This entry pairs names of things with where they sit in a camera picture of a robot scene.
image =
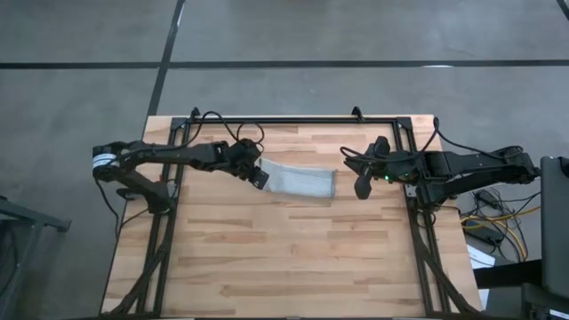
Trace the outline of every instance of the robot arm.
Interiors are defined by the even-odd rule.
[[[150,213],[166,213],[173,203],[165,181],[150,181],[134,169],[139,164],[184,164],[199,171],[227,172],[263,189],[268,174],[255,165],[260,151],[249,139],[230,146],[226,141],[201,143],[192,147],[147,144],[142,141],[112,142],[92,149],[92,176],[105,182],[118,181],[126,188],[118,195],[142,195]]]
[[[372,179],[384,179],[415,186],[421,209],[437,208],[451,196],[496,182],[526,184],[540,175],[539,168],[533,166],[532,159],[519,147],[471,155],[443,151],[390,152],[388,140],[378,137],[364,154],[350,156],[345,150],[342,153],[346,156],[344,164],[358,175],[354,189],[359,199],[370,195]]]

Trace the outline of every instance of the wooden tabletop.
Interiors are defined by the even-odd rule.
[[[433,116],[410,117],[417,147],[422,148],[433,131]],[[166,143],[170,122],[170,116],[150,117],[144,140]],[[336,197],[271,194],[224,172],[188,167],[180,189],[163,316],[423,316],[402,187],[375,181],[369,199],[358,200],[353,189],[357,176],[342,163],[339,152],[340,146],[363,152],[379,135],[394,146],[391,126],[263,128],[263,157],[338,170]],[[241,136],[257,138],[259,133],[251,126]],[[221,125],[207,124],[196,143],[216,140],[232,141]],[[438,138],[429,149],[441,149]],[[162,165],[144,164],[138,171],[158,180]],[[130,202],[125,218],[144,208],[144,201]],[[112,309],[140,275],[151,221],[145,213],[122,229],[103,311]],[[445,273],[469,303],[480,308],[456,211],[437,212],[435,230]],[[432,275],[429,281],[437,305]],[[151,308],[153,290],[148,297]]]

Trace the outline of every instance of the concrete floor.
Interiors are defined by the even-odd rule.
[[[0,62],[159,61],[174,6],[0,0]],[[568,29],[554,0],[188,0],[172,60],[563,59]],[[0,70],[0,194],[73,220],[66,235],[45,233],[19,319],[97,314],[115,239],[91,147],[140,137],[155,80],[156,70]],[[171,70],[158,114],[436,114],[453,140],[520,144],[538,163],[569,156],[567,84],[569,68]],[[504,198],[538,188],[499,187]],[[540,216],[522,221],[540,258]]]

